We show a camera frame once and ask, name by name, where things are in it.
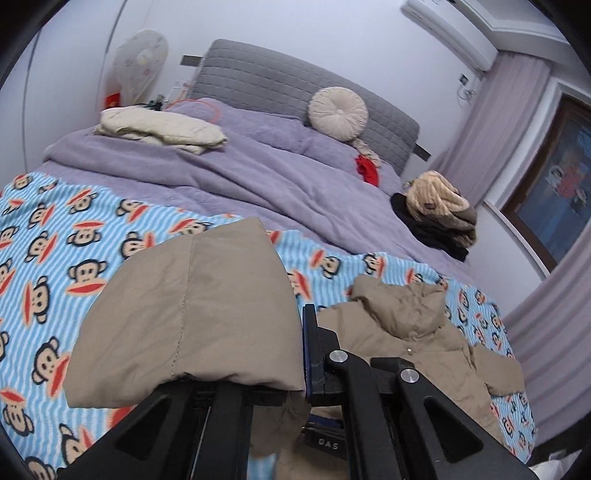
metal screw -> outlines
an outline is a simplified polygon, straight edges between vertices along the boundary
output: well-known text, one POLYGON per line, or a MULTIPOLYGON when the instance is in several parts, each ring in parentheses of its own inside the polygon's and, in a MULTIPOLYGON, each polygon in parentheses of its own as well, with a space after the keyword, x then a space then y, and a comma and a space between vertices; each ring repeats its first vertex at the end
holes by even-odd
POLYGON ((406 368, 400 372, 400 378, 406 383, 415 383, 418 380, 418 372, 412 368, 406 368))
POLYGON ((348 357, 347 352, 343 352, 342 350, 333 350, 329 355, 329 358, 338 364, 343 363, 348 357))

pink curtain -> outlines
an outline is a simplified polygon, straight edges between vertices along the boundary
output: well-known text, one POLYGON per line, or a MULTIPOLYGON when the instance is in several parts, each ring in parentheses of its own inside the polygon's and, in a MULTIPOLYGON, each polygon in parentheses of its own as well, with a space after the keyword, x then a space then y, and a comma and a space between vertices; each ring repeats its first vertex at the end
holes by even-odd
POLYGON ((479 205, 529 126, 549 78, 545 60, 499 53, 455 142, 430 168, 479 205))
POLYGON ((539 444, 591 411, 591 223, 504 322, 523 367, 539 444))

bed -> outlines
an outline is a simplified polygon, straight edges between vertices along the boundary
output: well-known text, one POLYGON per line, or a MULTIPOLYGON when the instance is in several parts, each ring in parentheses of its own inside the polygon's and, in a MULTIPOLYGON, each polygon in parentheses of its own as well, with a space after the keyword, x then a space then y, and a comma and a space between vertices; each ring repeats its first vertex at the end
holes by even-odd
MULTIPOLYGON (((442 283, 450 319, 468 340, 512 355, 496 306, 473 286, 467 265, 419 243, 390 207, 418 136, 408 115, 331 72, 229 40, 212 44, 189 100, 170 111, 219 125, 229 138, 224 149, 196 156, 74 132, 0 198, 2 426, 31 470, 51 478, 129 411, 68 408, 56 373, 118 265, 172 235, 242 217, 265 224, 300 307, 345 301, 360 273, 442 283), (326 86, 366 102, 361 138, 384 160, 379 188, 361 180, 352 147, 306 127, 307 102, 326 86), (339 259, 338 275, 311 260, 323 257, 339 259), (89 265, 95 274, 83 285, 76 273, 89 265), (40 352, 50 352, 50 375, 40 352)), ((491 408, 509 448, 527 461, 535 425, 525 394, 494 398, 491 408)))

beige round pillow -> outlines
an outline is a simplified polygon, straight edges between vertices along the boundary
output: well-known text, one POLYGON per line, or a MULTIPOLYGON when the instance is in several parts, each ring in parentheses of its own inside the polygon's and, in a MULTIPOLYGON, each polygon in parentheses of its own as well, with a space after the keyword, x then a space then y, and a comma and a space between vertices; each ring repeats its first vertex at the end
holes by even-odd
POLYGON ((308 104, 308 117, 321 134, 341 142, 353 140, 368 122, 363 99, 344 87, 328 87, 314 94, 308 104))

lavender bedsheet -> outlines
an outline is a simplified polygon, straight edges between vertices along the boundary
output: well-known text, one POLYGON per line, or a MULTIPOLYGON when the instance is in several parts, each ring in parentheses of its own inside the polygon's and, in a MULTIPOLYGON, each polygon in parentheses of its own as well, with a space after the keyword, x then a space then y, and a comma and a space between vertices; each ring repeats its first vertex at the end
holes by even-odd
POLYGON ((193 155, 82 130, 48 147, 40 171, 207 216, 257 216, 270 230, 297 229, 354 254, 408 257, 474 283, 467 264, 418 242, 394 214, 389 196, 400 190, 400 179, 389 165, 380 169, 376 188, 356 172, 352 147, 297 119, 212 99, 181 103, 171 111, 218 124, 229 142, 221 150, 193 155))

